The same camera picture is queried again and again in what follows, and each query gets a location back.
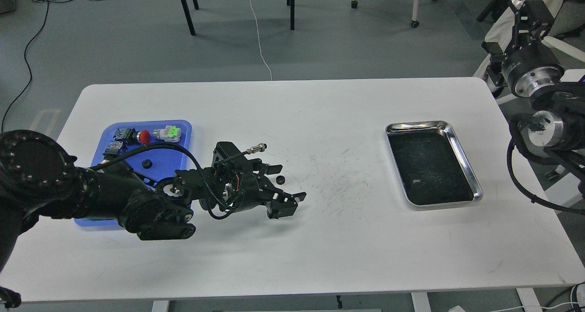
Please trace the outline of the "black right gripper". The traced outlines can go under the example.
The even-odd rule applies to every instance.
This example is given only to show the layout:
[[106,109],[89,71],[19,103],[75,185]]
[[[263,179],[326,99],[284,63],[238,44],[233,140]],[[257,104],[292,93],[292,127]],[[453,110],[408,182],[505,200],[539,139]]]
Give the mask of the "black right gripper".
[[520,98],[531,97],[538,89],[557,85],[564,68],[545,45],[531,45],[541,41],[553,27],[554,17],[543,0],[510,0],[514,25],[509,43],[510,55],[497,42],[483,42],[488,53],[485,83],[491,93],[502,93],[509,87]]

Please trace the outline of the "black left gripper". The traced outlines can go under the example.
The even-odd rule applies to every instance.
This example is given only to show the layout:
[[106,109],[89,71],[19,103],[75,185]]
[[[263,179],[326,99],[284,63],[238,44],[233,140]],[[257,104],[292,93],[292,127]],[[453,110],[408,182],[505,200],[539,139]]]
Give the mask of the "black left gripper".
[[234,193],[226,204],[230,207],[226,212],[243,212],[265,206],[270,220],[293,216],[298,205],[307,196],[306,192],[290,194],[276,187],[268,187],[266,175],[282,172],[282,164],[266,164],[261,159],[238,159],[238,168],[226,170],[225,175],[232,184]]

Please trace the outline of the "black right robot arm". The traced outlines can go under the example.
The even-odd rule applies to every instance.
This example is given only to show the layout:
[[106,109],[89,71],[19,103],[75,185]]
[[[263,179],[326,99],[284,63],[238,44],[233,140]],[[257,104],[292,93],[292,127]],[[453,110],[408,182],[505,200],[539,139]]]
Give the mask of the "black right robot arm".
[[520,184],[514,174],[515,149],[529,161],[560,165],[579,179],[584,193],[584,83],[562,82],[565,70],[544,44],[554,17],[542,0],[510,0],[514,25],[506,48],[497,42],[483,42],[489,55],[487,83],[499,92],[504,87],[518,98],[528,98],[534,113],[511,116],[511,141],[506,149],[506,166],[514,185],[535,204],[583,215],[584,210],[544,200]]

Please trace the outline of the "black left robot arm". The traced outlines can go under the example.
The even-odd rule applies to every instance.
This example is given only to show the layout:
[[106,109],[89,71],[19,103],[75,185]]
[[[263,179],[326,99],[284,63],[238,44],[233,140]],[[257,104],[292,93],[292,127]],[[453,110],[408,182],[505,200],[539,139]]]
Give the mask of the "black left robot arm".
[[[196,232],[191,204],[215,220],[265,206],[270,219],[292,216],[307,193],[287,193],[270,175],[282,165],[269,165],[249,154],[264,152],[260,143],[239,150],[218,142],[211,166],[203,168],[184,146],[153,142],[129,152],[107,153],[90,168],[75,166],[77,158],[54,139],[31,130],[1,135],[1,266],[8,262],[19,235],[40,217],[54,220],[115,220],[143,241],[188,239]],[[127,160],[151,150],[174,150],[188,157],[193,169],[174,170],[153,180],[138,174]]]

